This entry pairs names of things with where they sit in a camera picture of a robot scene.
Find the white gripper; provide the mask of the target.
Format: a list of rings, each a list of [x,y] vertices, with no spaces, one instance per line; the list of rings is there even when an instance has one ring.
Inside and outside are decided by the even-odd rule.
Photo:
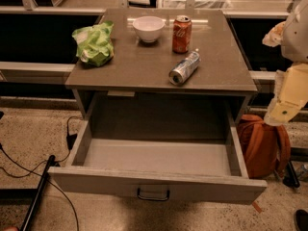
[[[262,43],[269,47],[281,44],[282,56],[298,62],[275,73],[274,97],[264,121],[278,126],[289,122],[308,103],[308,64],[300,64],[308,63],[308,0],[295,6],[286,23],[282,21],[271,28]]]

